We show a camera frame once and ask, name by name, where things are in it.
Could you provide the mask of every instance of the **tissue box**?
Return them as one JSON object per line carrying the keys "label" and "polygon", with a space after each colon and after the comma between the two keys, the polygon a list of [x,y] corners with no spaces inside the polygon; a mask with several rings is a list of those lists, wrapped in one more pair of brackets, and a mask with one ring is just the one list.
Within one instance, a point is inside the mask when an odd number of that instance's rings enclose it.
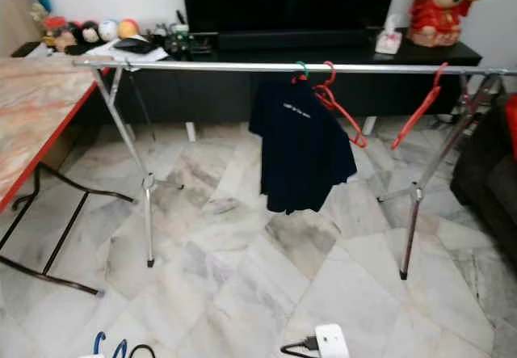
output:
{"label": "tissue box", "polygon": [[376,53],[388,53],[394,55],[398,52],[401,46],[402,34],[400,32],[388,33],[383,31],[377,38],[377,46],[375,47]]}

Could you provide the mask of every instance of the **green hanger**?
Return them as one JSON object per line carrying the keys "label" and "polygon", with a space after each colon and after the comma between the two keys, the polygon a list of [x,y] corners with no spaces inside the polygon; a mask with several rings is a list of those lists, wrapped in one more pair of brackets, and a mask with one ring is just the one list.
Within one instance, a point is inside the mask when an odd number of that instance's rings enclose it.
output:
{"label": "green hanger", "polygon": [[297,61],[298,65],[301,65],[304,68],[304,75],[309,79],[309,71],[307,70],[307,65],[303,61]]}

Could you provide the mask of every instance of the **television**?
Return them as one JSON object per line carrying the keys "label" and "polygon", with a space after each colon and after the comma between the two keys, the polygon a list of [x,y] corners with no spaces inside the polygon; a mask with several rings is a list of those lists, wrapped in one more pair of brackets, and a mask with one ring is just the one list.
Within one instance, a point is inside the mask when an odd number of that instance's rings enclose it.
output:
{"label": "television", "polygon": [[233,38],[346,34],[384,25],[391,0],[185,0],[191,32]]}

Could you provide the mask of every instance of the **marble table top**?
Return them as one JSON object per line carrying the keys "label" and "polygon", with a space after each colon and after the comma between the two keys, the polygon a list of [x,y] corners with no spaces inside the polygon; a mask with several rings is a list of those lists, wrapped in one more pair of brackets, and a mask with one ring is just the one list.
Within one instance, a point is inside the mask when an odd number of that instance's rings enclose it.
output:
{"label": "marble table top", "polygon": [[94,88],[70,57],[0,59],[0,212]]}

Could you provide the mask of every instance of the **red statue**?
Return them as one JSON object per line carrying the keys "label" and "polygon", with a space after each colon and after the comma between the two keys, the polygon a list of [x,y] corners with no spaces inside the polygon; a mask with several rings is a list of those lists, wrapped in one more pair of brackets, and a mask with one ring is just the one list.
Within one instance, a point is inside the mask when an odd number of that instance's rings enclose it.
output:
{"label": "red statue", "polygon": [[426,47],[453,45],[460,40],[460,15],[475,0],[414,0],[408,37]]}

